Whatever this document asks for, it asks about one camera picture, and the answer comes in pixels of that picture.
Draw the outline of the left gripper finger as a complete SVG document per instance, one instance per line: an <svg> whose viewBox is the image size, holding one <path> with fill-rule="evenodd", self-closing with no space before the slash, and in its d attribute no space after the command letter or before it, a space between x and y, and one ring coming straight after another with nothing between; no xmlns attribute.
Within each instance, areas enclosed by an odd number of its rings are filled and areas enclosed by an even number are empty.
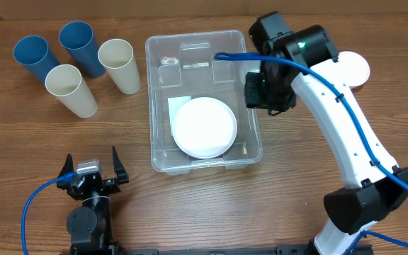
<svg viewBox="0 0 408 255"><path fill-rule="evenodd" d="M112 157L113 157L114 172L115 172L118 183L119 184L128 183L129 182L128 173L126 172L122 162L120 161L118 157L118 153L116 151L115 146L112 146Z"/></svg>
<svg viewBox="0 0 408 255"><path fill-rule="evenodd" d="M68 154L64 166L57 177L57 187L66 190L69 188L74 175L74 165L72 155Z"/></svg>

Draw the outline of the pink plate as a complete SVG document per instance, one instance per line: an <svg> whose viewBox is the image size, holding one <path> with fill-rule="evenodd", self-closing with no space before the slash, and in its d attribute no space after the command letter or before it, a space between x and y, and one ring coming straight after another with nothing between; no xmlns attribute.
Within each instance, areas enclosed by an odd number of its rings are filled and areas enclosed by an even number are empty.
<svg viewBox="0 0 408 255"><path fill-rule="evenodd" d="M184 103L171 125L178 148L197 159L212 159L224 154L233 145L237 131L237 119L231 108L211 97L194 98Z"/></svg>

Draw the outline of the pink small bowl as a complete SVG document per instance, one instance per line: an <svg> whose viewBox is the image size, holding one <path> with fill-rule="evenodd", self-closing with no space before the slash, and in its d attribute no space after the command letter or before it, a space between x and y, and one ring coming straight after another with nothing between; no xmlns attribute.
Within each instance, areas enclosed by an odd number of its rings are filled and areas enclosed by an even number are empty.
<svg viewBox="0 0 408 255"><path fill-rule="evenodd" d="M340 80L350 89L361 88L370 77L370 66L367 60L352 51L339 53L336 70Z"/></svg>

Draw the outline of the beige cup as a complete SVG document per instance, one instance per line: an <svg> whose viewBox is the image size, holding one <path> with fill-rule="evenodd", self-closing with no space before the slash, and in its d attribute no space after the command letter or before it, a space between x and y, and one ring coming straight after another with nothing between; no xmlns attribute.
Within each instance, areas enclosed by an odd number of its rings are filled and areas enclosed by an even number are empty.
<svg viewBox="0 0 408 255"><path fill-rule="evenodd" d="M98 60L124 94L135 94L141 87L134 50L124 39L110 39L98 50Z"/></svg>
<svg viewBox="0 0 408 255"><path fill-rule="evenodd" d="M45 88L80 118L96 114L98 105L81 72L71 64L51 69L45 77Z"/></svg>

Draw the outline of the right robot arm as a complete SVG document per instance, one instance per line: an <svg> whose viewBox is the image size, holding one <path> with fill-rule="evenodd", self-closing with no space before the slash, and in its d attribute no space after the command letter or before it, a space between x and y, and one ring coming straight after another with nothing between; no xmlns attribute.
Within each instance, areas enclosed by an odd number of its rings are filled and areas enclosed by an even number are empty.
<svg viewBox="0 0 408 255"><path fill-rule="evenodd" d="M339 52L320 25L298 32L279 21L249 29L260 61L246 76L250 108L278 115L301 99L325 136L343 187L324 197L328 221L310 242L311 254L353 254L373 225L408 197L408 166L400 167L370 127L352 88L364 84L369 67L354 52Z"/></svg>

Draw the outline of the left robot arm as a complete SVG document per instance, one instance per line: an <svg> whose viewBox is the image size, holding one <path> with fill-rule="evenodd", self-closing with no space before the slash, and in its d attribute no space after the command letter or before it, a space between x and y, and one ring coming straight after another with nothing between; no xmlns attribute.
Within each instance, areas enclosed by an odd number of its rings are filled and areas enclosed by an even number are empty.
<svg viewBox="0 0 408 255"><path fill-rule="evenodd" d="M57 187L65 190L81 206L70 212L66 228L71 236L70 254L125 254L126 250L113 238L110 195L120 192L129 176L112 148L115 177L104 179L99 160L83 161L74 168L72 156L58 175Z"/></svg>

